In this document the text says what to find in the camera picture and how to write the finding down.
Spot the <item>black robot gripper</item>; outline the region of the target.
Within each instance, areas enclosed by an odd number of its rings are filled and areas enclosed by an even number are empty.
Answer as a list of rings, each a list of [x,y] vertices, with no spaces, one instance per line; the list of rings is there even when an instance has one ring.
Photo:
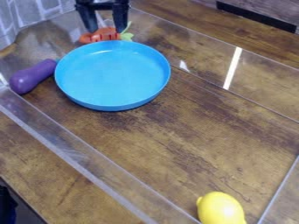
[[[126,28],[129,0],[74,0],[74,8],[89,32],[98,28],[94,11],[112,11],[117,33]]]

